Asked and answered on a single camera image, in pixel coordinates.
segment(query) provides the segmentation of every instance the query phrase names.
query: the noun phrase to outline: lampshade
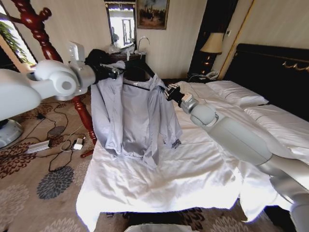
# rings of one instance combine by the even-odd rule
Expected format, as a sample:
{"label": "lampshade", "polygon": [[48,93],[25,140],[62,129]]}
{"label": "lampshade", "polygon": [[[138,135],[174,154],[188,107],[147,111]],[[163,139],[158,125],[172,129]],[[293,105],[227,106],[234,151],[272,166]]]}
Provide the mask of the lampshade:
{"label": "lampshade", "polygon": [[208,52],[208,53],[222,53],[222,40],[223,40],[223,33],[211,33],[209,38],[207,39],[204,46],[201,48],[201,52]]}

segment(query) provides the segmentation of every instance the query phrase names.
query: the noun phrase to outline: beige wall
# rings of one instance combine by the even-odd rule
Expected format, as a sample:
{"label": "beige wall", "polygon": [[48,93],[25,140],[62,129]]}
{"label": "beige wall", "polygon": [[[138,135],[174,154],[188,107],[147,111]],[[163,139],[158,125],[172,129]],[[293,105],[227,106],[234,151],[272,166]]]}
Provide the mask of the beige wall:
{"label": "beige wall", "polygon": [[[19,12],[11,0],[2,0],[11,16]],[[161,78],[185,77],[189,69],[206,0],[170,0],[167,30],[137,30],[137,38],[147,36],[141,50],[147,50],[149,66]],[[67,43],[83,44],[86,55],[93,48],[103,49],[111,43],[103,0],[31,0],[38,13],[43,7],[52,11],[45,22],[50,41],[65,62],[69,60]],[[23,25],[17,25],[36,59],[44,56],[39,43]]]}
{"label": "beige wall", "polygon": [[219,71],[223,67],[223,63],[236,39],[237,33],[241,27],[241,24],[251,6],[253,0],[238,0],[236,9],[231,18],[231,22],[228,25],[227,31],[231,31],[230,35],[225,35],[222,43],[222,54],[217,56],[212,69]]}
{"label": "beige wall", "polygon": [[[241,24],[241,18],[233,16],[230,24],[235,24],[233,20]],[[307,0],[254,0],[251,12],[236,41],[236,44],[239,43],[308,49],[309,2]],[[232,57],[229,57],[222,74],[225,74]],[[223,57],[218,57],[218,61],[216,60],[217,70],[221,68],[222,59]]]}
{"label": "beige wall", "polygon": [[161,78],[184,78],[189,70],[206,0],[170,0],[167,30],[137,30],[149,66]]}

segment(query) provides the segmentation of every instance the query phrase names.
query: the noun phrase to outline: floor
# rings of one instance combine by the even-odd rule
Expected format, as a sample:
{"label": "floor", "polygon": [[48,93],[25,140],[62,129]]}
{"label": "floor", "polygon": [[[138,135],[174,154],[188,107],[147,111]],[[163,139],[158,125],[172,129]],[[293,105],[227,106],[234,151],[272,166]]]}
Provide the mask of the floor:
{"label": "floor", "polygon": [[[90,94],[82,99],[90,110]],[[75,204],[91,160],[91,156],[82,159],[80,155],[91,150],[93,144],[74,104],[48,99],[14,119],[21,123],[24,133],[9,148],[0,150],[0,232],[87,231],[76,214]],[[61,152],[61,149],[69,150],[76,138],[84,137],[81,151]],[[25,154],[30,144],[45,140],[50,140],[50,149]],[[244,223],[245,219],[236,202],[231,210],[193,208],[163,214],[102,213],[96,231],[123,232],[130,225],[149,222],[190,225],[201,232],[281,231],[265,213],[251,223]]]}

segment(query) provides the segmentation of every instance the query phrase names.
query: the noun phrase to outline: jacket sleeve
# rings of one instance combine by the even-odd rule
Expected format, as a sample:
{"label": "jacket sleeve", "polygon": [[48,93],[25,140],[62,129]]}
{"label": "jacket sleeve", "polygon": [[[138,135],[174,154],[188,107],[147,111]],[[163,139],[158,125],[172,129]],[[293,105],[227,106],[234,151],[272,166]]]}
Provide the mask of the jacket sleeve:
{"label": "jacket sleeve", "polygon": [[181,144],[179,138],[182,134],[172,101],[166,100],[161,92],[160,100],[160,134],[162,134],[167,147],[176,148]]}
{"label": "jacket sleeve", "polygon": [[104,99],[97,85],[91,86],[91,115],[96,137],[104,147],[110,130],[110,119]]}

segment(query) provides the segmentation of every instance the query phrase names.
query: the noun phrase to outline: table lamp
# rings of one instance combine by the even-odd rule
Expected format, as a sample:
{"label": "table lamp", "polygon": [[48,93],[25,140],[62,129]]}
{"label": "table lamp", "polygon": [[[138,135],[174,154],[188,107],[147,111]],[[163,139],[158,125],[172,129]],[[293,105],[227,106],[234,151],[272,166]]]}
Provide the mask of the table lamp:
{"label": "table lamp", "polygon": [[222,40],[224,33],[212,32],[207,39],[204,46],[201,48],[201,52],[208,53],[205,60],[203,60],[203,70],[202,74],[209,73],[211,71],[216,55],[222,53]]}

